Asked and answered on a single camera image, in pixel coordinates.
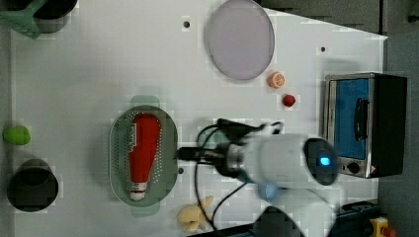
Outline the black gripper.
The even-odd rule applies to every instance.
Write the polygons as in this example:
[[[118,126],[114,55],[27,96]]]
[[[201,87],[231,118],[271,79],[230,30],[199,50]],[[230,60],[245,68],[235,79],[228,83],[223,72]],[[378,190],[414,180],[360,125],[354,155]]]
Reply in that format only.
[[[177,151],[177,158],[184,161],[208,162],[222,176],[230,177],[226,164],[228,147],[228,143],[220,143],[216,148],[181,147]]]

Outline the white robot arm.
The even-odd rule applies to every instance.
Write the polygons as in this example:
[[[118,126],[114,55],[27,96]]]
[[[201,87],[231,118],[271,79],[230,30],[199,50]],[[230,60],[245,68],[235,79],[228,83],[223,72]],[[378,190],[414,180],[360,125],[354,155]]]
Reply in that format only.
[[[340,161],[321,137],[303,134],[254,135],[217,147],[181,147],[177,158],[206,161],[224,177],[279,193],[270,206],[279,212],[279,237],[328,237],[343,197],[337,183]]]

